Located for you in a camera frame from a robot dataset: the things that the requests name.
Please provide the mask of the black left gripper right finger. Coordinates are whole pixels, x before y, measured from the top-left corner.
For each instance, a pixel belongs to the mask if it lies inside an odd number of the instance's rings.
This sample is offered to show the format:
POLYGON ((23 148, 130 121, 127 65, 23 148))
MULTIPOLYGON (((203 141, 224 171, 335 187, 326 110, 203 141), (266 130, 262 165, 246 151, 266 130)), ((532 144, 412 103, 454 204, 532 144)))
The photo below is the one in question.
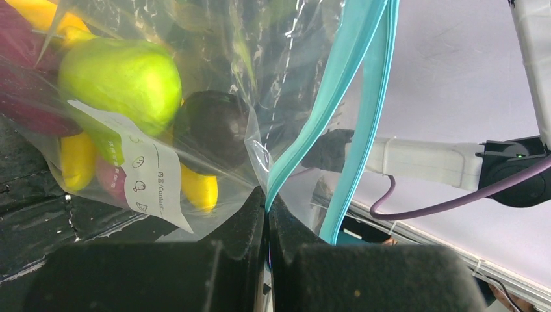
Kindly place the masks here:
POLYGON ((276 311, 483 311, 464 262, 435 245, 324 242, 281 198, 268 213, 276 311))

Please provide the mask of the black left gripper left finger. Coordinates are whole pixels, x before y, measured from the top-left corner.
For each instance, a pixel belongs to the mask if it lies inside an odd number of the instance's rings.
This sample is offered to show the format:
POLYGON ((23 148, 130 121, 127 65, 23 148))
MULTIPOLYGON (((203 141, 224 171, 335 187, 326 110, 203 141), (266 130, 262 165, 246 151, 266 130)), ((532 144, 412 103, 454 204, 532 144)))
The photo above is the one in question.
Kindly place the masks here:
POLYGON ((88 243, 55 251, 24 311, 262 311, 264 192, 197 242, 88 243))

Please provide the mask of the dark brown toy plum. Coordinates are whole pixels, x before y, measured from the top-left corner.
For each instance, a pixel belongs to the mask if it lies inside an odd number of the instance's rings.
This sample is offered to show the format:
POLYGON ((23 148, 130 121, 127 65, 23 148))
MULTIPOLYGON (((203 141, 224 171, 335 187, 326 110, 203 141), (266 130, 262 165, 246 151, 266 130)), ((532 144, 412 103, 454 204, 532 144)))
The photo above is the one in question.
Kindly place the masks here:
POLYGON ((244 143, 249 107, 234 94, 206 90, 190 94, 173 122, 173 147, 193 172, 217 176, 248 160, 244 143))

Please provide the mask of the clear zip top bag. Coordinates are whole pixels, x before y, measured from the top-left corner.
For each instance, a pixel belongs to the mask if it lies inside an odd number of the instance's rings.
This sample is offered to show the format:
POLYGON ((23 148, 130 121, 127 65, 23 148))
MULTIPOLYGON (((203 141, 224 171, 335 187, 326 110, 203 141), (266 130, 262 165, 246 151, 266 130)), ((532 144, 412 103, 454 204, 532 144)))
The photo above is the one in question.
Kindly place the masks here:
POLYGON ((2 1, 1 119, 62 190, 201 237, 260 185, 337 240, 372 151, 397 1, 2 1))

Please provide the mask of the yellow toy banana front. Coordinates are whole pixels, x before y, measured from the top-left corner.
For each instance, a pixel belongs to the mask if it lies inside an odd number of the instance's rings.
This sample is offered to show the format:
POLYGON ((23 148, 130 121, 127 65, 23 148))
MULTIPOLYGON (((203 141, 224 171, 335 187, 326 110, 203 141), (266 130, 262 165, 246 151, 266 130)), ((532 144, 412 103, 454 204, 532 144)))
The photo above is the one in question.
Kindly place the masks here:
POLYGON ((85 189, 95 177, 97 148, 86 132, 60 139, 60 165, 70 191, 85 189))

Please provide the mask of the yellow toy banana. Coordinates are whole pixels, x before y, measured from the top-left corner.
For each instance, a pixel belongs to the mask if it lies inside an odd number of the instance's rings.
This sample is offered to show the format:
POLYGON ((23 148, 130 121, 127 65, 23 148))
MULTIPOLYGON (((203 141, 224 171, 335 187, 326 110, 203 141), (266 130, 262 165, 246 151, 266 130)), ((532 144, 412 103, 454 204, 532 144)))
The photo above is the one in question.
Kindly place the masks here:
POLYGON ((70 191, 85 189, 95 177, 97 148, 86 132, 60 139, 60 165, 70 191))
POLYGON ((61 45, 64 47, 97 38, 79 16, 59 10, 54 2, 8 0, 4 3, 29 22, 33 30, 46 34, 54 30, 54 35, 61 37, 61 45))

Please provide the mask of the green toy pear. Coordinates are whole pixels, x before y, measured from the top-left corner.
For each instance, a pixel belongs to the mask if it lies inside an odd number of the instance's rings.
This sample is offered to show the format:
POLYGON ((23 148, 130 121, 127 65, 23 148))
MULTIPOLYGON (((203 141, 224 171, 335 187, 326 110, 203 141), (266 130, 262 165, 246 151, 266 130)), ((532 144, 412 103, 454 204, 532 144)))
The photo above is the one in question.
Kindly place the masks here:
POLYGON ((182 100, 173 58, 146 40, 98 37, 76 43, 62 58, 58 88, 66 99, 126 116, 152 137, 171 124, 182 100))

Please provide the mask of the pink toy peach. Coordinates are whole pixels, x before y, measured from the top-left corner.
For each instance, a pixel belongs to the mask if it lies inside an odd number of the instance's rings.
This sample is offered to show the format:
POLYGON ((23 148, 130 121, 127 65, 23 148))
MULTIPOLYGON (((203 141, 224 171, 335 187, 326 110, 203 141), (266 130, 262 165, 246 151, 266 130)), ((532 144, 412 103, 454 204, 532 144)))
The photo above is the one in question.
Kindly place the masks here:
POLYGON ((126 174, 120 167, 96 157, 96 180, 99 184, 98 200, 119 208, 128 209, 125 197, 126 174))

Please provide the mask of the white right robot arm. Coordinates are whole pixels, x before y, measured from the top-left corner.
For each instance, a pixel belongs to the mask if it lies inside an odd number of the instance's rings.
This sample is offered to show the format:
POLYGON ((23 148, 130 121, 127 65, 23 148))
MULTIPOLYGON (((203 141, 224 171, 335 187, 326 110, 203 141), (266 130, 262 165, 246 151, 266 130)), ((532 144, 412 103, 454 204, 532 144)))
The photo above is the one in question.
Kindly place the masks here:
POLYGON ((510 1, 539 134, 476 144, 375 139, 361 170, 468 191, 436 212, 490 198, 526 208, 550 200, 550 2, 510 1))

